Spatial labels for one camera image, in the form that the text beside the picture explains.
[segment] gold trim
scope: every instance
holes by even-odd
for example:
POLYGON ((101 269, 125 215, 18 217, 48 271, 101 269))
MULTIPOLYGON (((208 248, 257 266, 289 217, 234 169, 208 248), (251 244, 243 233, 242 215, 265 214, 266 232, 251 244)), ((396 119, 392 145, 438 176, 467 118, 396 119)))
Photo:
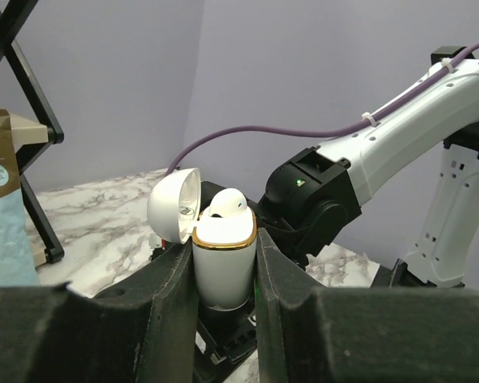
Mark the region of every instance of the gold trim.
POLYGON ((197 226, 195 226, 193 228, 193 233, 192 233, 193 243, 198 247, 201 247, 203 249, 209 249, 209 250, 239 250, 239 249, 244 249, 245 247, 249 247, 250 245, 254 243, 255 237, 257 236, 257 221, 255 220, 255 213, 252 210, 250 210, 250 212, 252 213, 254 226, 252 228, 252 233, 250 234, 250 236, 247 239, 245 239, 243 242, 220 243, 220 244, 208 243, 199 239, 199 237, 197 236, 197 226))

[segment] white robot arm support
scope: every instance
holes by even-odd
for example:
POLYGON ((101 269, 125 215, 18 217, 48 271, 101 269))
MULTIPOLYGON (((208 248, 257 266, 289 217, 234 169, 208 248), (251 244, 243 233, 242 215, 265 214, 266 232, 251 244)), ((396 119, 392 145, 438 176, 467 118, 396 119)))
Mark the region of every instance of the white robot arm support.
MULTIPOLYGON (((430 73, 440 68, 436 64, 430 73)), ((469 59, 397 112, 376 121, 377 126, 324 141, 318 153, 350 162, 348 174, 362 206, 407 164, 478 121, 479 60, 469 59)), ((408 270, 423 282, 449 287, 461 281, 479 225, 477 153, 452 145, 444 150, 441 174, 422 233, 405 260, 408 270)))

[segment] cable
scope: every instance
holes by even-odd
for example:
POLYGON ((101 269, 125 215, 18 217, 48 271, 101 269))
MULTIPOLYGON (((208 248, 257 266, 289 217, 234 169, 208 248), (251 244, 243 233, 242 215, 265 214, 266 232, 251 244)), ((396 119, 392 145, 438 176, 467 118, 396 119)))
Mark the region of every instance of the cable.
MULTIPOLYGON (((468 46, 464 48, 453 60, 450 62, 450 65, 454 68, 465 58, 471 54, 474 50, 479 49, 479 43, 468 46)), ((438 70, 433 76, 428 77, 425 81, 423 81, 420 85, 417 85, 415 88, 411 89, 408 93, 405 93, 397 100, 393 101, 392 103, 388 104, 385 108, 380 109, 377 113, 372 115, 372 118, 376 121, 380 121, 381 119, 389 116, 390 114, 394 113, 396 110, 401 108, 403 105, 407 104, 408 102, 412 101, 416 96, 420 95, 425 90, 429 89, 432 85, 436 84, 439 80, 441 80, 446 74, 449 73, 448 66, 444 66, 440 70, 438 70)), ((349 134, 358 132, 364 128, 370 126, 370 122, 367 119, 363 119, 355 124, 347 126, 345 128, 329 131, 329 132, 312 132, 312 131, 300 131, 300 130, 293 130, 293 129, 283 129, 283 128, 272 128, 269 126, 261 126, 261 125, 246 125, 246 126, 237 126, 235 128, 228 128, 224 130, 219 130, 218 132, 214 132, 209 134, 200 140, 195 141, 193 144, 186 147, 175 159, 174 161, 168 166, 168 170, 165 175, 168 175, 174 171, 176 166, 179 162, 182 161, 183 158, 186 157, 191 151, 195 150, 199 146, 206 144, 207 142, 214 140, 215 138, 219 138, 222 136, 226 136, 232 133, 239 133, 239 132, 265 132, 265 133, 272 133, 272 134, 279 134, 282 136, 294 136, 294 137, 311 137, 311 138, 331 138, 331 137, 340 137, 340 136, 347 136, 349 134)))

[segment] open earbud case lid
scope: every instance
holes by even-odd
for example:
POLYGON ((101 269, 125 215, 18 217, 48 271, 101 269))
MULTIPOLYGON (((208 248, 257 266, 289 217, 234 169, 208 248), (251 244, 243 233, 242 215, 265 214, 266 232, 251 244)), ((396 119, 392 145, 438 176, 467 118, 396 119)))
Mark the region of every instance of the open earbud case lid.
POLYGON ((149 225, 162 239, 186 243, 200 213, 200 171, 184 169, 164 177, 148 198, 149 225))

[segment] black bracket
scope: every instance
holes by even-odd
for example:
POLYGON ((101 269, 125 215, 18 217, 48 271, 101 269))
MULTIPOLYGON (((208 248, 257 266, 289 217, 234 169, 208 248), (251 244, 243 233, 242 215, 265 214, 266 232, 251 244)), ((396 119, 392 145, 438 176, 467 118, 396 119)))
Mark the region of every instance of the black bracket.
POLYGON ((64 257, 64 249, 51 227, 45 212, 42 210, 37 197, 32 191, 26 177, 25 170, 52 144, 60 144, 64 140, 64 132, 58 123, 55 113, 51 109, 45 94, 42 92, 34 72, 23 55, 19 44, 14 40, 23 26, 30 12, 38 0, 10 0, 0 11, 0 61, 5 56, 13 70, 19 85, 26 95, 37 119, 48 128, 48 142, 44 144, 23 145, 16 153, 18 170, 21 177, 22 195, 30 218, 34 222, 46 249, 46 260, 55 263, 64 257))

